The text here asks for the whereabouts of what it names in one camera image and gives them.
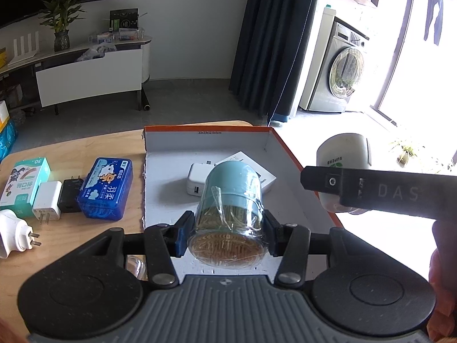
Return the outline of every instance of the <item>teal box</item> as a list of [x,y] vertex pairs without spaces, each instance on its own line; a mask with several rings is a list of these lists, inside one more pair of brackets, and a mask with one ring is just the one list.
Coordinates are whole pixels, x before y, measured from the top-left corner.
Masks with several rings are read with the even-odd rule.
[[41,182],[51,170],[46,157],[15,163],[0,199],[0,210],[10,209],[18,218],[33,217],[32,207]]

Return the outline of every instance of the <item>transparent plastic cylinder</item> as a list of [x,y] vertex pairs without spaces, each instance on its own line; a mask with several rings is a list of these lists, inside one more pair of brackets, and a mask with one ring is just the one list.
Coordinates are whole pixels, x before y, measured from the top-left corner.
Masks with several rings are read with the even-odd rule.
[[206,179],[189,250],[214,267],[253,266],[266,252],[262,220],[257,173],[241,161],[220,163]]

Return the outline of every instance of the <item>white router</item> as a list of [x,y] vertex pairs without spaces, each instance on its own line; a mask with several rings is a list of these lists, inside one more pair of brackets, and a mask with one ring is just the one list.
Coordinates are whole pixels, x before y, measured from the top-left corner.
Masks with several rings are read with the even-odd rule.
[[8,65],[12,65],[14,63],[17,63],[19,61],[24,61],[26,59],[32,58],[36,53],[40,51],[40,44],[39,44],[39,39],[38,39],[38,31],[35,31],[35,50],[31,49],[31,33],[28,34],[27,36],[27,41],[28,41],[28,52],[25,52],[24,49],[24,36],[21,36],[21,55],[17,54],[17,39],[14,39],[13,45],[14,45],[14,58],[11,59],[11,61],[8,63]]

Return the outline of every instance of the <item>dark vase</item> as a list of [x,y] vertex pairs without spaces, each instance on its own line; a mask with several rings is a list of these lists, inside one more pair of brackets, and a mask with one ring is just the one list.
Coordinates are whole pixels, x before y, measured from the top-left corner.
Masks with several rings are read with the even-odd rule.
[[68,37],[68,30],[63,32],[54,33],[56,38],[54,40],[54,51],[62,51],[70,49],[70,38]]

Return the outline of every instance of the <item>power adapter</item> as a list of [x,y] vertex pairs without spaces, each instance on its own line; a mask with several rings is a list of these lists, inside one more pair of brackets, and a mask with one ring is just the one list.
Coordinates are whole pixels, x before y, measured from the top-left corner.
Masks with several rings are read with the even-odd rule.
[[60,191],[62,190],[62,182],[42,182],[38,187],[38,192],[33,202],[33,215],[40,221],[60,219],[60,209],[58,207]]
[[19,219],[12,210],[0,211],[0,258],[6,259],[13,250],[24,252],[32,249],[33,245],[40,246],[35,241],[39,237],[33,233],[31,226],[23,219]]
[[206,163],[193,163],[187,176],[187,193],[189,195],[201,196],[205,188],[205,181],[213,170],[214,166],[211,161]]
[[76,201],[84,181],[81,178],[65,179],[60,193],[59,207],[62,213],[79,213],[81,208]]

